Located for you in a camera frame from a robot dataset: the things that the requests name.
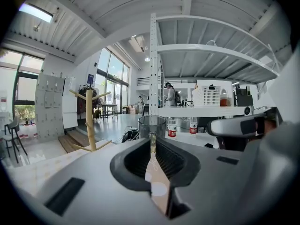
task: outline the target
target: gray floor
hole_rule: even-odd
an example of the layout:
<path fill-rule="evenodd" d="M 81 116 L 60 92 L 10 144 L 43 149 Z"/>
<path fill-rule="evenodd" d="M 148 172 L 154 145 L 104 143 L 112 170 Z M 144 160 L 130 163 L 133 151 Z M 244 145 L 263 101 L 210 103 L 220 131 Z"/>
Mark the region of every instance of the gray floor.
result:
<path fill-rule="evenodd" d="M 129 130 L 128 126 L 138 128 L 138 119 L 141 116 L 141 114 L 120 114 L 118 115 L 118 119 L 116 116 L 109 117 L 108 119 L 104 118 L 104 121 L 102 119 L 94 119 L 95 136 L 120 143 L 124 132 Z M 78 124 L 78 128 L 87 132 L 83 122 Z M 189 132 L 189 119 L 177 118 L 177 131 Z"/>

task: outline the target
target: sign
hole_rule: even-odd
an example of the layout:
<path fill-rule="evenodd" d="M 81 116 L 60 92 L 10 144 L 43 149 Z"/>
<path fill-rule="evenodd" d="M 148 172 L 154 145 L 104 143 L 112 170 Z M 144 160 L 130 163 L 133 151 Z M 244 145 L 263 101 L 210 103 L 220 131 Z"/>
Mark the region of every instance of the sign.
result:
<path fill-rule="evenodd" d="M 89 74 L 89 76 L 88 76 L 88 84 L 93 84 L 93 80 L 94 80 L 94 75 L 92 75 L 92 74 Z"/>

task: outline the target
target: wooden post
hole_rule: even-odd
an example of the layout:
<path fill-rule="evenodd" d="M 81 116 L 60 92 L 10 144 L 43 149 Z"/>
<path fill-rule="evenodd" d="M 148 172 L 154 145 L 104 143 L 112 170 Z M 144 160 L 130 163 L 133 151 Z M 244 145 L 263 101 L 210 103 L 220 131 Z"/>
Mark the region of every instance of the wooden post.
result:
<path fill-rule="evenodd" d="M 86 90 L 86 104 L 85 104 L 85 114 L 86 114 L 86 122 L 88 126 L 86 127 L 88 130 L 88 137 L 90 142 L 90 149 L 92 152 L 96 151 L 96 142 L 93 128 L 93 112 L 92 112 L 92 99 L 93 99 L 93 90 Z"/>

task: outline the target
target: person wearing cap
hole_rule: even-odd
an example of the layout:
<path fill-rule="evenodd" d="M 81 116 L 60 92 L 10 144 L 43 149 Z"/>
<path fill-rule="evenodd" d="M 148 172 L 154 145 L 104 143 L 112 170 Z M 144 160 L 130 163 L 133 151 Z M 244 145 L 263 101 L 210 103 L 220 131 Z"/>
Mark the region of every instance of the person wearing cap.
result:
<path fill-rule="evenodd" d="M 167 105 L 168 106 L 176 106 L 175 90 L 174 90 L 173 86 L 169 82 L 166 82 L 165 87 L 168 89 L 168 97 L 166 98 L 166 101 L 168 101 Z"/>

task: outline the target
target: white shelving unit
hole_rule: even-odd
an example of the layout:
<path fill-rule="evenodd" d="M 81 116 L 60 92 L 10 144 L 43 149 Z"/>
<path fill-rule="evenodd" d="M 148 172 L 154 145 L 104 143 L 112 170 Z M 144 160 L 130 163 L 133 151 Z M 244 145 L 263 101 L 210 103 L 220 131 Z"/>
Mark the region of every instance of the white shelving unit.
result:
<path fill-rule="evenodd" d="M 216 45 L 207 45 L 212 40 Z M 259 60 L 266 55 L 272 62 L 264 64 Z M 231 24 L 206 17 L 151 14 L 150 114 L 165 117 L 244 114 L 244 107 L 158 108 L 158 74 L 167 80 L 209 79 L 258 84 L 277 78 L 281 68 L 270 46 Z"/>

